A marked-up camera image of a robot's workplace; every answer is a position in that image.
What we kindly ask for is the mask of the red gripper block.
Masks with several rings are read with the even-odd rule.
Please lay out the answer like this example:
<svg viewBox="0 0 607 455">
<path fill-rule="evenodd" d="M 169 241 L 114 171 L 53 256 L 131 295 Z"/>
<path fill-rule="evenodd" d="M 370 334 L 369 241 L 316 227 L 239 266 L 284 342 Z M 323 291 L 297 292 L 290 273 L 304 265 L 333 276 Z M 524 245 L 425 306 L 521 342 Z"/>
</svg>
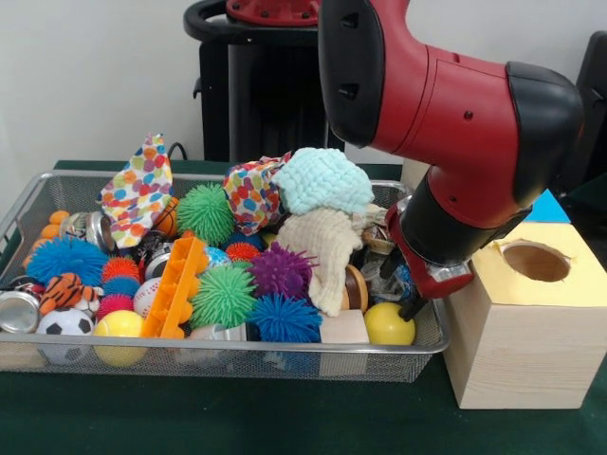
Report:
<svg viewBox="0 0 607 455">
<path fill-rule="evenodd" d="M 398 315 L 403 320 L 410 321 L 426 306 L 429 299 L 444 299 L 466 287 L 472 282 L 473 273 L 468 262 L 435 265 L 413 252 L 400 227 L 400 218 L 407 205 L 408 202 L 397 202 L 386 214 L 386 227 L 396 246 L 379 267 L 379 276 L 384 281 L 401 280 L 407 263 L 414 284 L 408 285 L 407 292 L 399 302 Z"/>
</svg>

